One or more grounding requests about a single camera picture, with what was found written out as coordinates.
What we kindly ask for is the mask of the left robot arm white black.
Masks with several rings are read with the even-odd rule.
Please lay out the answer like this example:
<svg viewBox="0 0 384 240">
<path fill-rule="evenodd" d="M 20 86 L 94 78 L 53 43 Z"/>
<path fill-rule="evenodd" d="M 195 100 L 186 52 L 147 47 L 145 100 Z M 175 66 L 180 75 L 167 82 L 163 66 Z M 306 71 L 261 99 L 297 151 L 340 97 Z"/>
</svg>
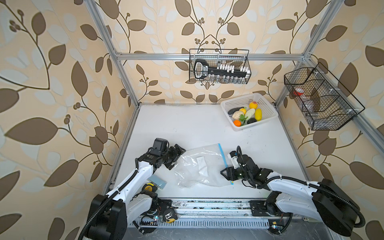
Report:
<svg viewBox="0 0 384 240">
<path fill-rule="evenodd" d="M 168 224 L 176 221 L 172 202 L 160 199 L 144 185 L 161 166 L 171 170 L 185 152 L 179 145 L 170 146 L 167 140 L 155 139 L 153 146 L 135 159 L 134 170 L 120 184 L 92 200 L 87 222 L 78 238 L 121 240 L 129 224 L 143 230 L 136 219 L 146 212 L 160 215 Z"/>
</svg>

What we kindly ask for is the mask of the orange toy tangerine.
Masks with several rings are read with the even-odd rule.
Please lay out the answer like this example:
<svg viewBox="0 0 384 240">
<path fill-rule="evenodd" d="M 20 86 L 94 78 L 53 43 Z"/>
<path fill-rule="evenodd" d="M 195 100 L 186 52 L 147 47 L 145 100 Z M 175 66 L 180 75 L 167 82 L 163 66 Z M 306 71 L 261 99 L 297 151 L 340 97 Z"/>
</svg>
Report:
<svg viewBox="0 0 384 240">
<path fill-rule="evenodd" d="M 235 125 L 236 127 L 241 127 L 241 126 L 242 126 L 242 122 L 239 121 L 239 120 L 235 120 L 233 123 L 234 123 L 234 125 Z"/>
</svg>

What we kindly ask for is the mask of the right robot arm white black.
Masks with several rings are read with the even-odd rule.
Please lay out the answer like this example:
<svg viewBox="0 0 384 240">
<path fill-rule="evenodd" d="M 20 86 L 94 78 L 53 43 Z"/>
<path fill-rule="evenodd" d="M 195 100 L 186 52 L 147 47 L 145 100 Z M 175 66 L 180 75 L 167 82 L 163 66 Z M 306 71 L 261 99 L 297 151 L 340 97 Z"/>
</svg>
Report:
<svg viewBox="0 0 384 240">
<path fill-rule="evenodd" d="M 271 169 L 258 167 L 252 158 L 240 151 L 232 151 L 233 166 L 220 174 L 228 181 L 242 181 L 246 187 L 269 191 L 263 201 L 252 200 L 254 217 L 294 215 L 324 223 L 333 232 L 349 237 L 353 229 L 366 224 L 360 207 L 332 180 L 303 181 L 283 176 Z"/>
</svg>

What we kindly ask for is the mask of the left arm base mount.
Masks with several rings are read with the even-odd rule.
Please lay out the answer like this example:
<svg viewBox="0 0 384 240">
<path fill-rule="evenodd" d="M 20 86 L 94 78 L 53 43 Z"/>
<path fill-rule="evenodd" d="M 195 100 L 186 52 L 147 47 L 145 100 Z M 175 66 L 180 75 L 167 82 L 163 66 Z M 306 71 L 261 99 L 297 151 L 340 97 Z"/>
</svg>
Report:
<svg viewBox="0 0 384 240">
<path fill-rule="evenodd" d="M 158 194 L 155 192 L 150 192 L 143 190 L 140 193 L 134 196 L 134 200 L 139 197 L 149 197 L 152 202 L 146 211 L 141 213 L 141 216 L 149 215 L 149 216 L 163 216 L 164 211 L 166 209 L 170 209 L 172 207 L 172 200 L 161 199 L 158 197 Z"/>
</svg>

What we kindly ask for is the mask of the beige toy potato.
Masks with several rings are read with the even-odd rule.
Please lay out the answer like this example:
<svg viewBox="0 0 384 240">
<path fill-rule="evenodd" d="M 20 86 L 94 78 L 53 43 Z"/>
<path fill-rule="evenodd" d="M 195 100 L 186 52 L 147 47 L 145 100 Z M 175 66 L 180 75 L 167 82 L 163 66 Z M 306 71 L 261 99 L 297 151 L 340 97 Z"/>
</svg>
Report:
<svg viewBox="0 0 384 240">
<path fill-rule="evenodd" d="M 240 120 L 241 116 L 243 115 L 244 115 L 243 111 L 236 111 L 233 113 L 232 118 L 234 120 Z"/>
</svg>

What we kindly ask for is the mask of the clear zip bag blue zipper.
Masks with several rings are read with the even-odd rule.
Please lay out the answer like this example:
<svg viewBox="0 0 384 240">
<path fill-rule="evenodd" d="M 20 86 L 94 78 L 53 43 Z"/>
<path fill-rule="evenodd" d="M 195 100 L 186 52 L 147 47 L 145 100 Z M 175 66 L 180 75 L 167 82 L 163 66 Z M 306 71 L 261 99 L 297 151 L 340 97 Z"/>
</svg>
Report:
<svg viewBox="0 0 384 240">
<path fill-rule="evenodd" d="M 228 167 L 222 146 L 214 144 L 186 151 L 177 160 L 174 172 L 180 188 L 195 185 L 220 188 L 234 184 L 221 174 Z"/>
</svg>

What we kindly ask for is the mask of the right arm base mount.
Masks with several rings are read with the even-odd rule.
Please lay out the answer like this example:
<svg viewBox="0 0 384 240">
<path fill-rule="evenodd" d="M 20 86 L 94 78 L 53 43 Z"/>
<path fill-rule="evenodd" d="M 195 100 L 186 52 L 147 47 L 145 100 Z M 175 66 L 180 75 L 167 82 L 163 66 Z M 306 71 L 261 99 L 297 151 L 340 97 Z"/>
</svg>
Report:
<svg viewBox="0 0 384 240">
<path fill-rule="evenodd" d="M 249 201 L 253 217 L 289 217 L 290 213 L 284 213 L 275 204 L 266 203 L 261 200 Z"/>
</svg>

